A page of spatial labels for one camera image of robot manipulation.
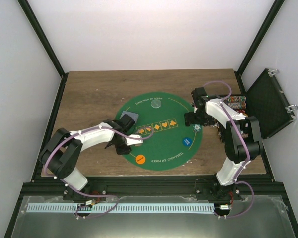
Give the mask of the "blue small blind button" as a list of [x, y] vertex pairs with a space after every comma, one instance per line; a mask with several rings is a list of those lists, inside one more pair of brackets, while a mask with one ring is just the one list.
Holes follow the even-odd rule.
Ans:
[[187, 147], [190, 147], [192, 145], [192, 142], [193, 142], [192, 139], [189, 137], [185, 137], [182, 140], [183, 145]]

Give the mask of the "orange big blind button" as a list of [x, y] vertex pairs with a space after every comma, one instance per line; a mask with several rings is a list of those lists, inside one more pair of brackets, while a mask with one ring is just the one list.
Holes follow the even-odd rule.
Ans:
[[139, 155], [137, 155], [137, 156], [135, 157], [135, 162], [136, 162], [137, 164], [139, 164], [139, 165], [144, 164], [145, 161], [146, 161], [146, 158], [145, 158], [145, 156], [142, 155], [142, 154], [139, 154]]

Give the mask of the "blue playing card deck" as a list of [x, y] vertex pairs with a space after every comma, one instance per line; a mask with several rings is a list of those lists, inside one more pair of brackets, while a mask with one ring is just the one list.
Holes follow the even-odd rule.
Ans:
[[123, 117], [124, 115], [130, 116], [134, 120], [134, 122], [137, 121], [138, 116], [139, 116], [137, 113], [133, 113], [133, 112], [129, 112], [129, 111], [122, 111], [121, 117]]

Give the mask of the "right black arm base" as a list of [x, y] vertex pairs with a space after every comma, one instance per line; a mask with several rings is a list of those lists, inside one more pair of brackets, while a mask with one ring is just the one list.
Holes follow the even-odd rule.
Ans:
[[240, 200], [241, 196], [235, 192], [235, 186], [221, 186], [215, 182], [197, 182], [194, 191], [198, 199], [208, 201]]

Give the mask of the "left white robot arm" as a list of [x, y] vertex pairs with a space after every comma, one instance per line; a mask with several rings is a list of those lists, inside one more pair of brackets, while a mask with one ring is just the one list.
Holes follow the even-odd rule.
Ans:
[[118, 155], [128, 155], [132, 145], [143, 142], [140, 135], [127, 134], [134, 124], [129, 115], [124, 115], [119, 120], [105, 120], [97, 126], [79, 131], [58, 129], [39, 154], [43, 173], [65, 182], [74, 189], [76, 197], [87, 200], [92, 189], [87, 185], [88, 179], [76, 166], [81, 152], [106, 143], [106, 148], [115, 146]]

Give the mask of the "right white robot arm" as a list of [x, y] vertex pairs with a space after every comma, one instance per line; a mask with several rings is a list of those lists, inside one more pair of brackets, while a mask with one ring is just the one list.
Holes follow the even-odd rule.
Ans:
[[193, 108], [184, 114], [186, 126], [212, 126], [218, 122], [224, 128], [226, 159], [216, 173], [217, 183], [211, 186], [211, 195], [217, 200], [228, 195], [228, 187], [237, 182], [246, 166], [263, 150], [259, 121], [229, 107], [218, 95], [207, 95], [203, 87], [191, 92]]

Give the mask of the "clear dealer button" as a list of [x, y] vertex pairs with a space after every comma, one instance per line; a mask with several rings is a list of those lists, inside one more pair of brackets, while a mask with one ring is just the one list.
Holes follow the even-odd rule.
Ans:
[[154, 109], [158, 109], [158, 108], [160, 108], [161, 105], [162, 105], [162, 102], [161, 102], [160, 99], [153, 99], [153, 100], [151, 101], [151, 106], [152, 106]]

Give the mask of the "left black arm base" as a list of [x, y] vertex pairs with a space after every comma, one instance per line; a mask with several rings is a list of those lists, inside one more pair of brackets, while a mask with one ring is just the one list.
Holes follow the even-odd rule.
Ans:
[[[71, 201], [87, 201], [94, 199], [94, 197], [87, 197], [85, 195], [81, 195], [75, 191], [73, 191], [68, 186], [62, 186], [61, 190], [63, 191], [63, 200], [71, 200]], [[104, 200], [103, 196], [107, 195], [107, 186], [103, 184], [88, 184], [85, 188], [81, 190], [81, 193], [89, 194], [89, 195], [97, 195], [100, 196], [100, 200]]]

